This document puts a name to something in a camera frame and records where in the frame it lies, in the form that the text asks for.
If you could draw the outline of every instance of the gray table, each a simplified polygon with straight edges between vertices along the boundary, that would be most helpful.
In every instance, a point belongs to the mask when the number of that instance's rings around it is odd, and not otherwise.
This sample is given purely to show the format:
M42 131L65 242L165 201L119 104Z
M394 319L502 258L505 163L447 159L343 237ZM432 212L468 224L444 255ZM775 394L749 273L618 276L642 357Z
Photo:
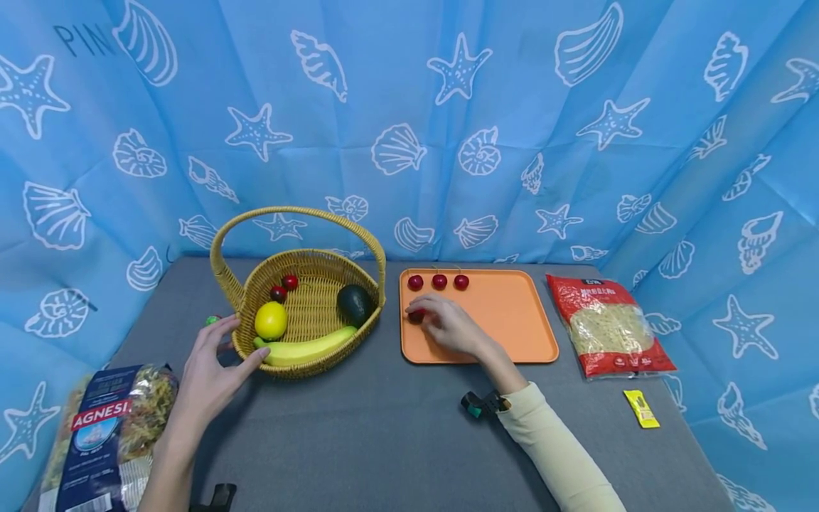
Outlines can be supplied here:
M230 260L243 281L254 260ZM362 266L373 273L375 265ZM496 421L461 410L466 391L491 390L477 366L412 365L400 352L398 275L373 333L326 374L278 382L256 374L210 426L197 458L195 498L239 487L235 510L558 510L535 467ZM489 265L470 265L483 267ZM560 345L550 365L522 365L609 478L630 512L733 510L664 384L656 378L585 382L544 273L594 278L587 266L510 265L535 280ZM206 258L183 258L162 279L115 366L167 361L180 371L208 315L230 308ZM661 428L641 429L622 390L639 388Z

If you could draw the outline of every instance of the avocado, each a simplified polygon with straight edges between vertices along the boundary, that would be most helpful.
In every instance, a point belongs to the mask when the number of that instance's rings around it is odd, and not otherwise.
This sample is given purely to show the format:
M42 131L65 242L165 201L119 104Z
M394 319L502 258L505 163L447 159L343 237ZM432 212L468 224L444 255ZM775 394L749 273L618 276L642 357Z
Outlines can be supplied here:
M361 327L375 311L375 302L367 290L357 284L348 284L336 296L338 309L350 325Z

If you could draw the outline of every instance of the blue curtain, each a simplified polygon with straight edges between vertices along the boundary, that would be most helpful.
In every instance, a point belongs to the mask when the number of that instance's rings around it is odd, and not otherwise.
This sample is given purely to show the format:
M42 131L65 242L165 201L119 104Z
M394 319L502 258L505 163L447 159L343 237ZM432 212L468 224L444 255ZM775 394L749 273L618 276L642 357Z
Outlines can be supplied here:
M393 260L597 265L736 508L811 508L819 1L3 7L0 510L170 262L269 205ZM369 256L280 214L225 251L294 247Z

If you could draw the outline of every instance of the plastic tray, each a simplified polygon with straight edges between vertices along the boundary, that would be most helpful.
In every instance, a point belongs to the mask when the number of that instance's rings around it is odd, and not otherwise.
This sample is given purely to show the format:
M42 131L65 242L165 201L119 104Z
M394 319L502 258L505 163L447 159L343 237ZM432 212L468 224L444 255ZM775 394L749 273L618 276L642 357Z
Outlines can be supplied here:
M407 288L407 278L418 274L423 288L413 292ZM444 274L446 288L432 288L432 276ZM452 286L458 274L469 277L469 287L460 292ZM549 320L543 311L541 298L529 274L520 270L494 269L407 269L399 277L401 312L401 351L407 360L420 365L465 364L475 360L458 354L428 339L416 324L406 317L404 309L419 295L439 293L458 302L487 334L509 353L516 363L550 363L558 358Z

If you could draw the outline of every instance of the cherry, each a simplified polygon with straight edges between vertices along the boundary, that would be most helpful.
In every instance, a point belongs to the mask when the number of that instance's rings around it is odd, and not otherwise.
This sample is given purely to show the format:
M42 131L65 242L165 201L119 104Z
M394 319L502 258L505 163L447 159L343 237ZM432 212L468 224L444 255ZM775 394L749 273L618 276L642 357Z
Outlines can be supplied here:
M410 275L409 279L407 279L407 286L413 292L417 292L421 288L423 288L423 278L420 275Z
M282 286L292 292L296 288L299 288L299 278L292 274L286 275L282 278Z
M412 322L413 324L420 324L421 322L423 322L423 316L426 314L427 310L415 310L409 315L407 315L407 318L409 318L409 321Z
M444 274L435 274L432 276L432 287L436 290L443 290L446 288L446 276Z
M284 302L287 300L287 290L280 286L274 286L270 289L270 300L273 302Z
M463 291L469 286L469 278L463 274L458 274L455 276L455 279L452 280L452 285L456 290Z

